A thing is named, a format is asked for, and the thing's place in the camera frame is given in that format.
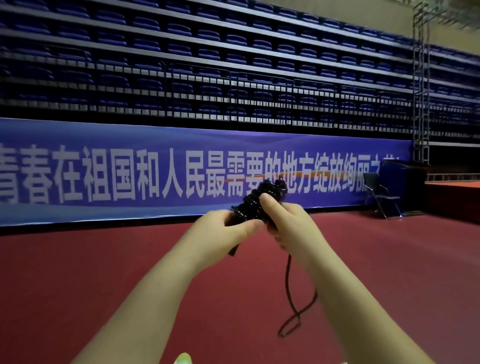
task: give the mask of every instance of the wall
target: wall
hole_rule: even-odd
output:
[[[268,0],[267,2],[325,18],[412,37],[413,10],[386,0]],[[480,55],[480,31],[432,24],[431,43]]]

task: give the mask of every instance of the folding chair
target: folding chair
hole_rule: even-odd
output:
[[[364,205],[367,204],[368,200],[370,198],[374,198],[378,208],[380,209],[380,212],[383,214],[386,220],[392,219],[392,218],[401,218],[402,213],[400,209],[398,208],[398,205],[396,204],[395,200],[400,199],[398,196],[391,196],[388,189],[380,184],[380,181],[378,179],[378,174],[377,173],[364,173],[363,174],[363,181],[365,184],[365,187],[367,189],[367,198],[365,199],[365,202],[363,203]],[[398,216],[391,217],[389,218],[385,212],[384,209],[382,208],[382,200],[388,200],[391,201],[392,204],[395,206],[396,210],[398,211]]]

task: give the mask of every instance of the black rope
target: black rope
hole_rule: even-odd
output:
[[[280,327],[280,330],[278,330],[278,333],[277,335],[281,338],[284,338],[285,336],[288,336],[290,335],[292,332],[294,332],[296,329],[298,329],[300,326],[301,326],[301,319],[300,319],[300,316],[305,313],[310,307],[313,306],[313,304],[315,303],[315,301],[317,300],[318,298],[318,293],[317,291],[315,291],[315,295],[313,295],[313,299],[312,301],[306,305],[304,308],[302,308],[300,311],[297,311],[297,308],[295,307],[295,305],[293,304],[293,301],[292,301],[292,296],[290,294],[290,287],[289,287],[289,284],[288,284],[288,278],[290,276],[290,267],[292,265],[292,256],[289,254],[288,255],[288,261],[287,261],[287,269],[286,269],[286,272],[285,272],[285,290],[287,291],[287,299],[288,299],[288,303],[290,304],[290,307],[292,308],[292,311],[293,311],[293,315],[287,320],[285,321],[285,323]],[[297,319],[297,323],[294,327],[292,327],[290,330],[288,330],[287,332],[283,332],[285,330],[285,328],[294,320],[294,319]]]

